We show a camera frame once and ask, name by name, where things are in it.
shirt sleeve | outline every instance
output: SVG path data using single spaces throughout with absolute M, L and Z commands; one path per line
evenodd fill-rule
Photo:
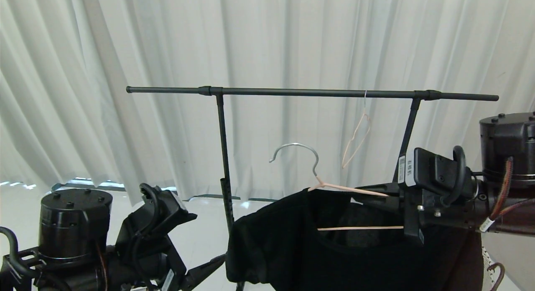
M 229 247 L 225 261 L 229 281 L 268 283 L 266 260 L 254 237 L 255 234 L 249 229 L 246 221 L 234 223 L 229 236 Z

curtain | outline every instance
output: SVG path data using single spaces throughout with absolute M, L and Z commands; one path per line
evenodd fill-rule
M 480 169 L 480 118 L 535 110 L 535 0 L 0 0 L 0 180 L 73 177 L 220 194 L 214 97 L 143 87 L 498 94 L 422 102 L 410 147 Z M 226 96 L 233 194 L 392 180 L 410 100 Z M 346 143 L 366 112 L 350 151 Z

horizontal black rod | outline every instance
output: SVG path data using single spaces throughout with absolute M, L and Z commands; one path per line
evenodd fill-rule
M 223 88 L 223 87 L 126 87 L 128 93 L 197 93 L 203 95 L 290 95 L 298 97 L 355 97 L 363 98 L 397 98 L 422 100 L 452 99 L 498 101 L 499 96 L 474 93 L 447 93 L 435 90 L 426 91 L 379 91 L 379 90 L 344 90 L 344 89 L 269 89 L 269 88 Z

black cylindrical motor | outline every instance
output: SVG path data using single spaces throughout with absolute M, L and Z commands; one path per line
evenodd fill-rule
M 506 160 L 510 156 L 513 157 L 512 179 L 504 207 L 534 198 L 535 112 L 500 114 L 484 118 L 479 123 L 484 175 L 482 188 L 488 200 L 476 204 L 476 213 L 488 215 L 494 206 L 503 182 Z M 515 209 L 498 219 L 489 231 L 535 235 L 535 206 Z
M 69 189 L 41 200 L 39 254 L 48 266 L 72 267 L 98 258 L 106 248 L 112 196 L 99 190 Z

empty hanger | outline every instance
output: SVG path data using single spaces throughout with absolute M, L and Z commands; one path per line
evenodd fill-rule
M 372 195 L 375 195 L 375 196 L 388 197 L 387 194 L 383 194 L 383 193 L 380 193 L 380 192 L 361 190 L 361 189 L 354 189 L 354 188 L 349 188 L 347 186 L 337 186 L 336 184 L 323 182 L 321 180 L 321 178 L 319 178 L 318 174 L 316 173 L 316 166 L 318 165 L 318 162 L 319 162 L 318 152 L 316 152 L 316 150 L 314 150 L 314 148 L 312 148 L 310 146 L 307 146 L 307 145 L 304 145 L 304 144 L 301 144 L 301 143 L 290 143 L 290 144 L 285 144 L 285 145 L 280 146 L 279 148 L 277 148 L 275 150 L 275 153 L 273 154 L 273 158 L 269 162 L 272 163 L 275 160 L 279 150 L 281 150 L 282 148 L 288 147 L 288 146 L 300 146 L 300 147 L 303 147 L 303 148 L 307 148 L 308 150 L 311 150 L 314 153 L 314 155 L 316 156 L 316 161 L 314 163 L 314 166 L 312 167 L 312 173 L 314 174 L 314 177 L 316 177 L 316 179 L 319 181 L 319 184 L 317 186 L 313 186 L 312 188 L 309 188 L 308 191 L 328 186 L 330 188 L 335 188 L 335 189 L 339 189 L 339 190 L 345 190 L 345 191 L 349 191 L 349 192 L 356 192 L 356 193 L 360 193 L 360 194 L 372 194 Z

